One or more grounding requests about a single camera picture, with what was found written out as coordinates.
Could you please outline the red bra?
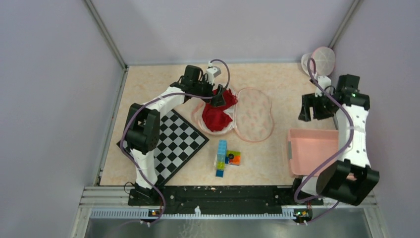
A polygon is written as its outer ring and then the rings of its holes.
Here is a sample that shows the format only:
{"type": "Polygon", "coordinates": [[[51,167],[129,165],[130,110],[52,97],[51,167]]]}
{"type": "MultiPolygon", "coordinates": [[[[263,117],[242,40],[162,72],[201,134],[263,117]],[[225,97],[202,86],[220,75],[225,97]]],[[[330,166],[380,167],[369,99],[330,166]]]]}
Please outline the red bra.
{"type": "Polygon", "coordinates": [[[224,111],[237,104],[237,97],[232,93],[231,89],[223,92],[224,106],[211,106],[206,104],[202,112],[202,120],[206,127],[212,132],[218,132],[225,129],[233,119],[224,111]]]}

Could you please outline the white pink mesh laundry bag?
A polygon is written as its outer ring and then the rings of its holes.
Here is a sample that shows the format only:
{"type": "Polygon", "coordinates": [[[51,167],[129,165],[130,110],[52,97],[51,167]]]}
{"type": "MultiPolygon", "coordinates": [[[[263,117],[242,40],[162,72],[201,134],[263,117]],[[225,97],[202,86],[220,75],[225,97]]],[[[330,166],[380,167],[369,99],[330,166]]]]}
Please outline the white pink mesh laundry bag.
{"type": "Polygon", "coordinates": [[[336,56],[333,49],[328,47],[319,47],[312,53],[306,53],[301,57],[301,68],[309,75],[308,60],[313,58],[316,64],[316,73],[320,76],[329,76],[335,67],[336,56]]]}

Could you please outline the pink plastic basket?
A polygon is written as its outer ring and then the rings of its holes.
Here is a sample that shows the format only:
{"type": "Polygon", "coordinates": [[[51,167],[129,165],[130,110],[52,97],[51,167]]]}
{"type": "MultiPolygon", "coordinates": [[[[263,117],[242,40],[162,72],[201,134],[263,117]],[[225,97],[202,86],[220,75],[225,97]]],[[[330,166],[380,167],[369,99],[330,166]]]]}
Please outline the pink plastic basket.
{"type": "Polygon", "coordinates": [[[289,174],[292,178],[308,176],[320,164],[343,148],[339,131],[292,128],[287,134],[289,174]]]}

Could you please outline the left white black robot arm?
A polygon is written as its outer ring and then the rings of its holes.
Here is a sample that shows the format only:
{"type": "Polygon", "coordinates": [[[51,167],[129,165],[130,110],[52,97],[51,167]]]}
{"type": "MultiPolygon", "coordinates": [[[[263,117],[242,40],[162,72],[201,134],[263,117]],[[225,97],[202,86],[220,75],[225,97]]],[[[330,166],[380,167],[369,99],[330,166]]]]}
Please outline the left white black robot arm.
{"type": "Polygon", "coordinates": [[[184,74],[163,93],[142,105],[133,103],[130,106],[119,146],[135,166],[134,189],[147,205],[155,204],[159,197],[154,150],[159,141],[161,118],[191,98],[199,98],[213,106],[218,104],[227,89],[227,86],[219,85],[216,91],[213,90],[214,80],[220,74],[221,69],[212,62],[205,70],[187,65],[184,74]]]}

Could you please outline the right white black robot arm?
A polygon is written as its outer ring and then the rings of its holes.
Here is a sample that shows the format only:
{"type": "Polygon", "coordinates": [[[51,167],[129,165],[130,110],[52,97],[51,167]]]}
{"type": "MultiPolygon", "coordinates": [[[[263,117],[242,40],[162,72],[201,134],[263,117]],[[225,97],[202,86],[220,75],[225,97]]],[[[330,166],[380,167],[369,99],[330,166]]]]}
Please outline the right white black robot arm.
{"type": "Polygon", "coordinates": [[[318,165],[301,183],[291,189],[296,204],[327,197],[358,206],[378,184],[379,171],[372,169],[366,150],[366,121],[370,110],[369,95],[358,89],[360,77],[341,75],[333,93],[329,93],[331,79],[311,77],[317,87],[302,96],[299,120],[336,117],[338,123],[338,151],[318,165]]]}

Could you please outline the colourful toy block stack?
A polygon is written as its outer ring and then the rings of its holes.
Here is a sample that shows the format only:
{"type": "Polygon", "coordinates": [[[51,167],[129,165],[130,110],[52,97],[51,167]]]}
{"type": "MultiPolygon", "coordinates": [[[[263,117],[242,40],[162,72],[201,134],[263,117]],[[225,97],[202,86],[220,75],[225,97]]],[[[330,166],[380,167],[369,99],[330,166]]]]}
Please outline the colourful toy block stack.
{"type": "Polygon", "coordinates": [[[216,157],[214,161],[215,176],[222,178],[226,165],[239,166],[241,164],[241,153],[227,149],[227,141],[219,140],[216,157]]]}

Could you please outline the black white checkerboard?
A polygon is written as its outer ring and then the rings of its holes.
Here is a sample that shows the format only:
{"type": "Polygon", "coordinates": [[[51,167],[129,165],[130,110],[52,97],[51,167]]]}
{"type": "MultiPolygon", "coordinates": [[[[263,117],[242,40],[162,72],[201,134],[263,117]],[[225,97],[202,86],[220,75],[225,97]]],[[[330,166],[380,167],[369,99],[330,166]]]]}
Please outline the black white checkerboard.
{"type": "Polygon", "coordinates": [[[176,110],[163,116],[159,142],[154,151],[156,186],[165,185],[208,141],[176,110]]]}

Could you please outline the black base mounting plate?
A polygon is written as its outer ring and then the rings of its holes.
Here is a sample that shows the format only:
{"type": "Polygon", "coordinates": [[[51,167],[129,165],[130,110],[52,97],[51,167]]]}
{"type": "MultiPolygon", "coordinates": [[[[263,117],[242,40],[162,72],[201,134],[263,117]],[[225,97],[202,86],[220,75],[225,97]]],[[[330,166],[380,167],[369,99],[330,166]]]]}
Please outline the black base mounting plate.
{"type": "Polygon", "coordinates": [[[129,206],[157,207],[164,215],[280,215],[297,205],[291,186],[161,186],[159,192],[128,191],[129,206]]]}

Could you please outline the aluminium frame rail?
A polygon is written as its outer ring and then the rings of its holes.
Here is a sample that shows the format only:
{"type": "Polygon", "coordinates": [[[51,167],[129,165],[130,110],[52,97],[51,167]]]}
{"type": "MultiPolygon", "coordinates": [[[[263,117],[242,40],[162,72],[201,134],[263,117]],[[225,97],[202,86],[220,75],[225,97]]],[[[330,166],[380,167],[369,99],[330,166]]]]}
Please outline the aluminium frame rail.
{"type": "Polygon", "coordinates": [[[331,207],[332,199],[296,203],[290,186],[163,186],[154,199],[132,186],[87,187],[80,207],[94,218],[141,219],[295,219],[305,210],[331,207]]]}

